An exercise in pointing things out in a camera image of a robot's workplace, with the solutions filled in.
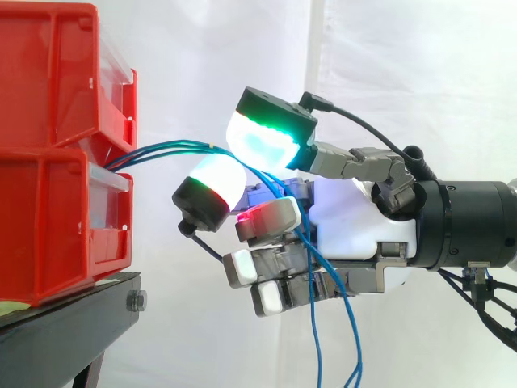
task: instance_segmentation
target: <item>cable connector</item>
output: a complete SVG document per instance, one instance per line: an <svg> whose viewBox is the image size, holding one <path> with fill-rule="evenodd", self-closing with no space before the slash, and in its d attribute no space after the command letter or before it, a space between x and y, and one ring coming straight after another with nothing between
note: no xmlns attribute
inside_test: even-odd
<svg viewBox="0 0 517 388"><path fill-rule="evenodd" d="M312 112L314 109L321 112L332 112L334 109L334 103L331 103L329 100L324 99L319 95L313 95L308 91L305 91L301 96L298 105L307 109L309 112Z"/></svg>

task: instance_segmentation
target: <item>black cylindrical mount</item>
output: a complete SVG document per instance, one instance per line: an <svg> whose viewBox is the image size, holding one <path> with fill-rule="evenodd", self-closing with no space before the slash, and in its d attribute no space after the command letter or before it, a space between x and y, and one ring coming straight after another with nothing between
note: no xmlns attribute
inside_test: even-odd
<svg viewBox="0 0 517 388"><path fill-rule="evenodd" d="M172 201L183 213L179 229L185 235L195 230L217 232L230 211L219 194L190 176L173 194Z"/></svg>
<svg viewBox="0 0 517 388"><path fill-rule="evenodd" d="M517 252L517 196L501 182L418 182L425 205L417 217L414 267L507 265Z"/></svg>

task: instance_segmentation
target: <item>black fingertip cap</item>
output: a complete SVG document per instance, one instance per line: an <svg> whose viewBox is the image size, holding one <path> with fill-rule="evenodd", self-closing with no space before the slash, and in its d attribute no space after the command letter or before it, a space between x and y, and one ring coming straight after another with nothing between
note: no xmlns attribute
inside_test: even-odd
<svg viewBox="0 0 517 388"><path fill-rule="evenodd" d="M287 133L300 146L307 144L317 124L317 119L303 108L296 109L287 101L252 87L244 90L235 110L257 124Z"/></svg>

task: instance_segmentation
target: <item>blue cable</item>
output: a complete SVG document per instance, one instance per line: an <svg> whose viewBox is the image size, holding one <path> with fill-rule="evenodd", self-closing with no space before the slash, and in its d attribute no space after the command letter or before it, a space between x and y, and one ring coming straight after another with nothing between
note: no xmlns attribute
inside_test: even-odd
<svg viewBox="0 0 517 388"><path fill-rule="evenodd" d="M267 174L271 179L273 179L276 184L281 186L281 188L284 190L286 195L292 196L295 198L294 194L292 193L291 189L288 188L284 182L276 178L273 174ZM305 211L302 208L300 202L296 201L298 204L298 208L300 209L300 213L303 214L302 221L304 224L305 229L305 236L310 241L310 224L309 219L305 215ZM314 301L314 273L313 273L313 259L312 255L310 253L310 250L307 250L307 268L309 269L309 300L310 300L310 322L313 327L313 336L314 336L314 344L316 346L316 353L317 353L317 388L322 387L322 377L323 377L323 361L322 361L322 348L320 346L320 340L317 335L317 327L316 327L316 303Z"/></svg>
<svg viewBox="0 0 517 388"><path fill-rule="evenodd" d="M270 178L272 178L276 183L281 186L285 192L293 196L291 190L284 185L283 182L279 181L274 175L267 174ZM300 203L298 202L298 208L300 209L301 217L304 222L304 226L309 224L309 219L307 218L307 214L305 214L304 209L301 207ZM347 309L348 318L350 320L350 324L352 326L352 331L354 332L355 337L355 346L357 347L357 364L355 366L354 371L352 372L351 376L348 378L347 382L345 383L345 387L350 386L352 380L354 379L355 375L357 375L357 379L355 381L355 387L359 387L361 377L363 376L363 352L361 349L361 343L359 339L359 331L357 329L357 323L355 322L355 316L354 312L352 311L350 302L348 301L347 297L347 289L345 288L345 284L343 283L343 279L339 276L339 274L336 272L332 264L325 259L319 251L314 248L314 246L311 244L310 240L308 240L300 231L299 228L296 228L296 233L298 234L298 237L300 240L305 244L305 246L308 248L308 252L313 252L314 256L317 258L318 263L330 274L332 277L332 280L338 285L339 292L343 295L343 300L345 302L345 307Z"/></svg>
<svg viewBox="0 0 517 388"><path fill-rule="evenodd" d="M105 166L105 168L109 169L111 166L117 164L118 162L122 162L126 158L130 158L133 155L136 155L135 158L138 158L142 154L148 154L150 152L154 152L154 151L157 151L157 150L163 150L163 149L167 149L167 148L179 148L179 147L190 148L189 146L190 147L204 148L208 153L226 154L226 155L234 158L239 163L241 163L244 167L246 167L248 170L250 170L254 175L256 175L264 183L264 185L273 193L273 195L276 198L282 198L283 197L282 194L279 192L279 190L269 181L269 179L266 178L266 176L262 172L254 169L253 167L250 167L250 166L246 165L244 162L240 161L238 158L236 158L232 153L230 153L227 150L224 150L224 149L222 149L220 147L215 147L213 145L209 145L207 143L202 143L202 142L199 142L199 141L166 141L166 142L163 142L163 143L158 143L156 145L148 145L146 147L141 147L138 150L134 150L133 152L130 152L130 153L128 153L128 154L126 154L126 155L124 155L124 156L122 156L120 158L117 158L117 159L113 160L112 162L108 163ZM167 156L168 154L180 154L180 153L182 154L183 152L181 152L181 151L174 152L173 151L173 152L170 152L170 153L159 154L159 156L158 155L154 155L152 158L160 158L162 156ZM147 160L151 160L151 158L143 158L142 160L134 160L134 159L131 160L130 162L126 162L126 163L120 164L118 167L116 167L116 169L119 170L119 169L122 169L122 168L125 168L125 167L133 166L133 165L138 164L140 162L145 162ZM274 175L269 175L269 176L274 181L276 181L276 183L279 186L283 187L283 189L285 190L285 192L288 195L294 197L292 192L282 182L280 182ZM301 207L300 203L298 203L298 207L299 207L300 212L301 212L301 216L302 216L302 221L304 223L304 227L306 228L308 233L310 233L309 219L307 218L307 215L305 214L305 211ZM361 381L361 377L362 377L362 373L363 373L362 350L361 350L361 345L360 345L360 340L359 340L359 332L357 330L357 324L355 322L355 317L354 317L354 313L353 313L353 311L351 309L350 302L348 301L348 298L347 298L347 290L345 288L345 284L343 283L343 280L341 279L339 274L336 272L336 270L334 269L332 264L327 259L325 259L319 253L319 251L311 244L311 242L310 242L310 234L308 234L309 238L306 238L303 235L303 233L301 232L301 229L299 227L296 228L296 234L298 235L298 238L307 247L307 252L308 252L309 260L310 260L310 253L312 252L312 254L316 257L318 263L330 274L330 276L332 277L333 281L338 286L339 292L343 295L343 300L345 302L345 307L347 309L348 318L350 320L350 323L351 323L351 326L352 326L352 330L354 332L355 345L357 347L357 365L355 366L355 369L352 372L352 375L348 378L348 381L345 383L345 387L348 387L351 384L351 381L353 380L353 378L357 374L357 379L355 381L355 387L357 388L357 387L359 387L359 384L360 384L360 381ZM309 263L311 264L311 270L309 271L309 275L312 276L312 278L313 278L313 274L312 274L312 260L310 260ZM314 341L315 341L315 344L317 346L317 350L319 349L319 352L318 352L318 387L319 387L319 386L321 386L320 365L322 363L321 363L321 349L319 347L319 339L317 337L317 330L316 330L315 313L313 311L313 302L314 302L314 300L313 300L314 299L313 287L309 288L309 294L312 294L312 297L311 297L312 298L312 301L311 301L311 322L313 323Z"/></svg>

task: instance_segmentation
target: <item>transparent drawer front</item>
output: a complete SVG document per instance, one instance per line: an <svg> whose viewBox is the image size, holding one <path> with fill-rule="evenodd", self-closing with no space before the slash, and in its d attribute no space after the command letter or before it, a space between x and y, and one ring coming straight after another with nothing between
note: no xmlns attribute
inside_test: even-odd
<svg viewBox="0 0 517 388"><path fill-rule="evenodd" d="M99 37L100 85L104 95L122 112L123 85L133 83L132 71L117 51L106 29L100 25Z"/></svg>

